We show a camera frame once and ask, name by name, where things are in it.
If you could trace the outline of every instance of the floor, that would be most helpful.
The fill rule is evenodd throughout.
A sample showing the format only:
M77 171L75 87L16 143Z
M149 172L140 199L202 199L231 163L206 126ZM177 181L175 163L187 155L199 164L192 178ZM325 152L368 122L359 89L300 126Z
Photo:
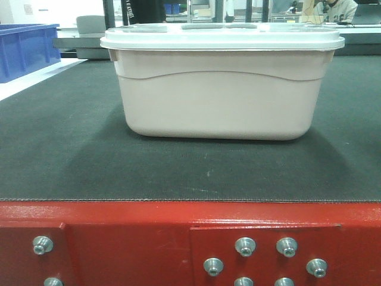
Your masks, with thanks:
M34 73L27 74L26 76L19 77L7 83L0 83L0 101L4 100L29 86L35 85L55 74L61 73L84 60L77 58L62 58L60 63L53 64L44 69L35 71Z

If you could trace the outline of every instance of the conveyor belt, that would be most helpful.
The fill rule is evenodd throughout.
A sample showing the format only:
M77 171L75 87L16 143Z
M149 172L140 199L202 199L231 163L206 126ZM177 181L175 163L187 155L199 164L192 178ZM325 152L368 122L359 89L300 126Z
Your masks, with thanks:
M309 132L255 142L137 135L113 64L81 63L0 102L0 198L381 201L380 67L335 57Z

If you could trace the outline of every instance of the dark clothing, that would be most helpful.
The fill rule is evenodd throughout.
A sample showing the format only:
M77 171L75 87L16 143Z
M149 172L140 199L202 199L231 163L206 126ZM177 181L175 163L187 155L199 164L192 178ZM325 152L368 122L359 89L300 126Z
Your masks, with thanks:
M162 23L166 14L163 0L124 0L129 24Z

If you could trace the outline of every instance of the computer monitor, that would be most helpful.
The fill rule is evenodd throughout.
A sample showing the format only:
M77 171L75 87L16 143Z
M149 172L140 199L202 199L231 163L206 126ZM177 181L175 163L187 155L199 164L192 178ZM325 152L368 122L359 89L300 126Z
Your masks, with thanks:
M379 0L355 0L357 4L378 4Z
M272 13L285 12L291 7L290 0L273 0Z

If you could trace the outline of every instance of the person in white hoodie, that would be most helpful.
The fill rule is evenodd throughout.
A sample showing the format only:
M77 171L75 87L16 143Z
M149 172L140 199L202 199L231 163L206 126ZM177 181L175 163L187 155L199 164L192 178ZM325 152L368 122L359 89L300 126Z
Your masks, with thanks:
M357 9L354 0L325 0L314 9L315 15L324 15L324 22L351 23Z

